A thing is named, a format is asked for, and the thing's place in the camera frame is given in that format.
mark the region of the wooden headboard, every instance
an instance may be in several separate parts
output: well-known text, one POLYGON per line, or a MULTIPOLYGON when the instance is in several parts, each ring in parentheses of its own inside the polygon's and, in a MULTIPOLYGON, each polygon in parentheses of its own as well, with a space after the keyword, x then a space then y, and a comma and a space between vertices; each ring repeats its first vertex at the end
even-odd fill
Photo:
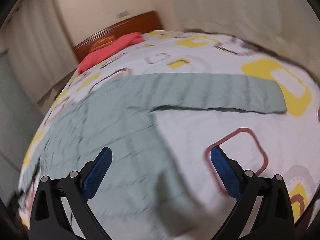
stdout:
POLYGON ((89 54, 89 49, 92 44, 106 36, 114 35, 116 38, 119 38, 120 36, 128 33, 148 33, 154 30, 162 29, 163 27, 156 11, 150 11, 105 28, 104 30, 92 35, 91 37, 82 41, 80 44, 76 45, 74 50, 78 61, 81 62, 89 54))

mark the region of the beige curtain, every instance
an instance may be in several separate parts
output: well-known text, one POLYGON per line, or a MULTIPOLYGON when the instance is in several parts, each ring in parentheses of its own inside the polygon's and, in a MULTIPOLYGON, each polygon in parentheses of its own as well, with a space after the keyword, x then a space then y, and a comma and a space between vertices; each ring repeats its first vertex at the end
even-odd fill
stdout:
POLYGON ((77 67, 53 0, 23 0, 4 33, 13 71, 34 102, 77 67))
POLYGON ((320 22, 306 0, 173 0, 182 29, 236 35, 305 66, 320 81, 320 22))

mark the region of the wall outlet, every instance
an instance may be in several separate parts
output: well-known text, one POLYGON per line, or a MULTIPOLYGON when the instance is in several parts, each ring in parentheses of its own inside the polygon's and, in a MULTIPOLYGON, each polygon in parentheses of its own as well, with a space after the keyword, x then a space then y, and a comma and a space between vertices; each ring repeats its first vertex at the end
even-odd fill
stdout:
POLYGON ((117 14, 117 18, 122 18, 122 17, 124 17, 124 16, 129 15, 129 14, 130 14, 129 11, 124 11, 124 12, 122 12, 122 13, 118 13, 118 14, 117 14))

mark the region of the clothing on bed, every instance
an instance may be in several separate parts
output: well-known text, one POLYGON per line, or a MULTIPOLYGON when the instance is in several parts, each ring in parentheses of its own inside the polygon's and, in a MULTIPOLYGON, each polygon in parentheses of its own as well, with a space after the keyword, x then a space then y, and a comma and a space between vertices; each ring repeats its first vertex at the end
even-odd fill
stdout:
POLYGON ((56 179, 80 170, 108 146, 112 165, 88 204, 112 238, 166 239, 197 227, 203 209, 189 194, 151 114, 161 106, 286 112, 276 82, 245 75, 113 78, 60 114, 38 145, 23 188, 38 160, 41 174, 56 179))
POLYGON ((141 37, 140 32, 129 33, 127 35, 121 36, 112 44, 98 49, 94 52, 89 53, 84 60, 79 64, 79 68, 77 72, 79 74, 85 72, 89 68, 99 64, 100 62, 106 60, 107 58, 111 57, 112 55, 118 53, 119 51, 125 49, 126 47, 138 44, 140 42, 145 41, 143 37, 141 37))

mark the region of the bed sheet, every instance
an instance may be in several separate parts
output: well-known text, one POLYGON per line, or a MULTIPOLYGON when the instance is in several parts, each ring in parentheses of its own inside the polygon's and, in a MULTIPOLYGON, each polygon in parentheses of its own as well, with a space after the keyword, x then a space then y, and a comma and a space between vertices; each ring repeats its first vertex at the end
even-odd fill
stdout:
MULTIPOLYGON (((220 145, 244 169, 265 177, 282 174, 297 220, 308 206, 320 180, 320 91, 301 68, 275 59, 224 34, 153 31, 145 42, 130 46, 80 76, 70 79, 44 118, 25 156, 20 177, 41 138, 61 111, 115 76, 145 73, 245 74, 278 82, 287 114, 165 110, 156 112, 158 128, 172 150, 193 195, 211 220, 179 239, 210 239, 231 211, 234 199, 208 159, 220 145)), ((37 176, 20 209, 28 226, 37 176)))

